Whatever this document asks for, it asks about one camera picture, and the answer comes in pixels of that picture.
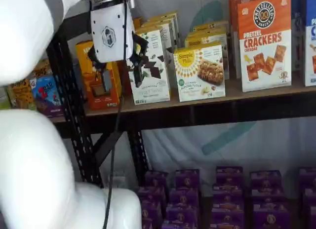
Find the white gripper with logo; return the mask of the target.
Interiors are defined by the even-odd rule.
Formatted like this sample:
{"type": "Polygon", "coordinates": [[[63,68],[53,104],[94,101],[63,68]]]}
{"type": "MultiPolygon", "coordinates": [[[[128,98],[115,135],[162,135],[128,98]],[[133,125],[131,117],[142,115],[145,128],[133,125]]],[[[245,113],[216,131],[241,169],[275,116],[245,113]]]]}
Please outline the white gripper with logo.
{"type": "Polygon", "coordinates": [[[126,59],[133,64],[134,83],[140,87],[148,41],[134,33],[128,0],[97,2],[92,7],[90,17],[93,46],[87,55],[94,75],[89,84],[92,94],[110,95],[112,82],[106,65],[126,59]]]}

